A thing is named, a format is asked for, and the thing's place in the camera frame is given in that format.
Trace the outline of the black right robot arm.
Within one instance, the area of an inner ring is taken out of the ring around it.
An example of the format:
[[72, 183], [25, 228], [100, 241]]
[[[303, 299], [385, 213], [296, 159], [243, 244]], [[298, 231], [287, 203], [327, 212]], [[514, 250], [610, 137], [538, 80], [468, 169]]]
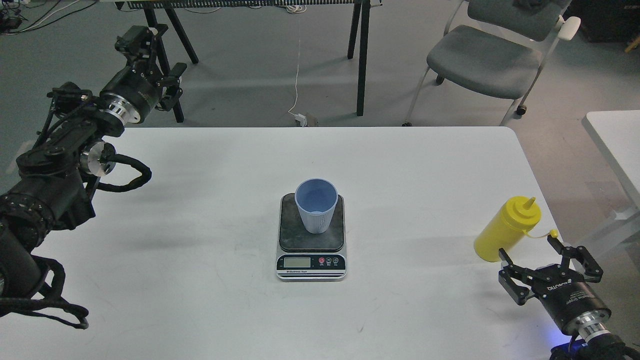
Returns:
[[639, 352], [606, 328], [610, 308], [590, 287], [603, 269], [585, 246], [566, 246], [553, 235], [547, 242], [562, 257], [560, 263], [538, 269], [514, 264], [500, 248], [498, 280], [514, 302], [540, 301], [560, 332], [570, 341], [551, 349], [552, 360], [637, 360]]

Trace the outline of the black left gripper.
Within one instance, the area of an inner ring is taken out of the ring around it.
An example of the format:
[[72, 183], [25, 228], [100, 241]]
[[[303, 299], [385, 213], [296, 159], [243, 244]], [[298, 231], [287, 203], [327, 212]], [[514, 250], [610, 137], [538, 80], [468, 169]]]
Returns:
[[126, 58], [126, 66], [103, 87], [100, 98], [106, 103], [106, 113], [123, 125], [142, 123], [155, 106], [159, 111], [173, 110], [182, 96], [181, 78], [188, 68], [186, 63], [174, 64], [156, 82], [157, 87], [146, 76], [157, 68], [159, 43], [165, 32], [164, 25], [133, 25], [123, 36], [116, 37], [114, 48]]

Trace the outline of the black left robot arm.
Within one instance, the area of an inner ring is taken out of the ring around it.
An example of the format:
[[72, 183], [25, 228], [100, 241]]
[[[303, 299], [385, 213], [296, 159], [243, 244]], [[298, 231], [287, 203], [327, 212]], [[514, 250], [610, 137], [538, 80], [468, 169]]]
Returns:
[[43, 317], [60, 309], [89, 326], [89, 311], [63, 298], [66, 271], [57, 260], [34, 255], [51, 231], [74, 230], [94, 218], [96, 191], [124, 193], [144, 186], [151, 169], [118, 153], [104, 137], [119, 137], [126, 125], [146, 120], [153, 109], [169, 112], [182, 96], [176, 63], [162, 72], [166, 24], [134, 25], [114, 47], [126, 65], [94, 95], [73, 82], [48, 93], [46, 121], [32, 149], [16, 158], [20, 180], [1, 196], [1, 314]]

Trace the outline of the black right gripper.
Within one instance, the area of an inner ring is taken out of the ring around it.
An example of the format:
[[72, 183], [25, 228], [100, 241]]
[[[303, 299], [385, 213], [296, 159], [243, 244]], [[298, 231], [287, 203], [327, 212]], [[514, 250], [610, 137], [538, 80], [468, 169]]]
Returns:
[[[588, 283], [599, 283], [603, 269], [585, 246], [566, 246], [552, 234], [547, 242], [562, 257], [560, 264], [538, 269], [515, 265], [504, 248], [498, 249], [502, 269], [498, 282], [518, 306], [529, 299], [538, 299], [555, 325], [564, 335], [578, 335], [588, 326], [603, 324], [611, 317], [606, 306]], [[583, 268], [579, 273], [569, 268], [577, 260]]]

